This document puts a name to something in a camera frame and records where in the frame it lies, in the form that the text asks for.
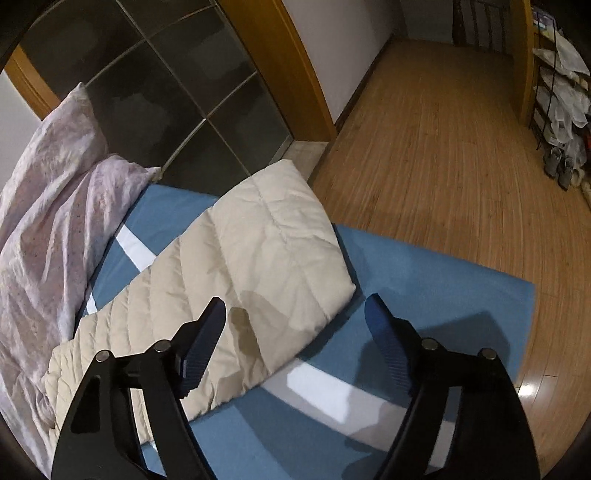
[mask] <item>bed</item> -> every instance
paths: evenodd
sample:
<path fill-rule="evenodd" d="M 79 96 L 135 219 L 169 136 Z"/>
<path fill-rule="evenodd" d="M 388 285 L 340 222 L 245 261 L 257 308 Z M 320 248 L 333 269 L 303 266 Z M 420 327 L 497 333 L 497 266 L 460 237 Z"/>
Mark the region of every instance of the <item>bed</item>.
<path fill-rule="evenodd" d="M 93 275 L 78 322 L 112 300 L 215 201 L 150 185 Z M 357 285 L 349 305 L 281 372 L 191 423 L 220 479 L 373 477 L 410 399 L 396 389 L 366 327 L 362 305 L 371 293 L 449 349 L 475 354 L 483 346 L 494 348 L 517 378 L 533 285 L 344 226 L 335 232 Z M 450 395 L 434 468 L 445 461 L 455 409 L 457 392 Z M 143 452 L 148 467 L 163 474 L 154 446 L 144 445 Z"/>

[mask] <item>blue bed sheet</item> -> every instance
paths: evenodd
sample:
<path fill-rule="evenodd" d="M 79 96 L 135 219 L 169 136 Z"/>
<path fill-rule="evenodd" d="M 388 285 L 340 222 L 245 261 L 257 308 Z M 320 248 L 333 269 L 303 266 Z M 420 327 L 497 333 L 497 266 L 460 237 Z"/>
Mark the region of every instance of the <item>blue bed sheet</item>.
<path fill-rule="evenodd" d="M 124 224 L 157 255 L 215 201 L 152 185 Z M 422 336 L 465 353 L 494 348 L 510 376 L 517 377 L 534 310 L 532 284 L 344 226 L 335 231 L 358 290 L 299 355 L 301 361 L 372 398 L 407 406 L 407 396 L 390 379 L 365 324 L 363 301 L 377 292 L 395 316 L 408 319 Z M 91 311 L 112 300 L 138 273 L 115 238 L 91 282 Z M 87 313 L 89 304 L 82 310 Z M 456 404 L 457 398 L 450 398 L 449 420 Z M 371 479 L 385 457 L 385 449 L 311 418 L 264 388 L 191 422 L 191 428 L 220 480 Z M 153 446 L 143 449 L 147 465 L 163 473 Z"/>

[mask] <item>pair of shoes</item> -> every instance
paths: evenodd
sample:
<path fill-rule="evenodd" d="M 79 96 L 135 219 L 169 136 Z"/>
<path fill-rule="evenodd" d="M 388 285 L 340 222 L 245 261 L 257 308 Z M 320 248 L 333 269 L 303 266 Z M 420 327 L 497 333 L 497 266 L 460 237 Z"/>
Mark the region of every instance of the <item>pair of shoes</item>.
<path fill-rule="evenodd" d="M 552 147 L 552 150 L 547 150 L 544 153 L 544 173 L 551 179 L 555 179 L 558 175 L 558 165 L 562 159 L 562 150 L 558 147 Z"/>
<path fill-rule="evenodd" d="M 569 189 L 570 180 L 573 177 L 574 160 L 570 157 L 565 157 L 558 165 L 558 185 L 565 192 Z"/>

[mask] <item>wooden door frame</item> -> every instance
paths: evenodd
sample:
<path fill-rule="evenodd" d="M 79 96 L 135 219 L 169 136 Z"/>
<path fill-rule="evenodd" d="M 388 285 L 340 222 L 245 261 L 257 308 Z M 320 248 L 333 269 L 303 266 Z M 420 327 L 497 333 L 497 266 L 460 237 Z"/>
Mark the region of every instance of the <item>wooden door frame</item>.
<path fill-rule="evenodd" d="M 318 77 L 282 0 L 217 1 L 261 72 L 294 140 L 334 140 L 336 127 Z M 20 46 L 5 70 L 39 118 L 59 105 Z"/>

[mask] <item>wooden floor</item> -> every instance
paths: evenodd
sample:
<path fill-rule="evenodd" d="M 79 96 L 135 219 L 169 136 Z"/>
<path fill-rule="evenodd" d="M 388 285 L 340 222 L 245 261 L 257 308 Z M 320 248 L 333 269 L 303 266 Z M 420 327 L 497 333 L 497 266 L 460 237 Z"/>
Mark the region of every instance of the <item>wooden floor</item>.
<path fill-rule="evenodd" d="M 545 473 L 591 410 L 591 212 L 544 175 L 511 79 L 507 57 L 394 40 L 312 185 L 334 222 L 535 284 L 517 386 Z"/>

